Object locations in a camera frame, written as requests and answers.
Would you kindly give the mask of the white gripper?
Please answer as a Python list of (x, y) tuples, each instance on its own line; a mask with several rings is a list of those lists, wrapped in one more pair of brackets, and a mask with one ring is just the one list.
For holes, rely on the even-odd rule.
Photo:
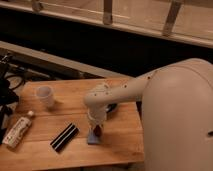
[(94, 128), (99, 125), (102, 128), (103, 133), (103, 123), (107, 118), (105, 107), (93, 107), (88, 109), (87, 114), (90, 125), (90, 130), (93, 132)]

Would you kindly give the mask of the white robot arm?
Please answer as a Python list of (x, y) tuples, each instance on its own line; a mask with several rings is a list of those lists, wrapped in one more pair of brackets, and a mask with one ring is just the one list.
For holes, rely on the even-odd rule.
[(107, 105), (133, 101), (142, 103), (146, 171), (213, 171), (212, 63), (183, 60), (84, 97), (93, 127), (105, 121)]

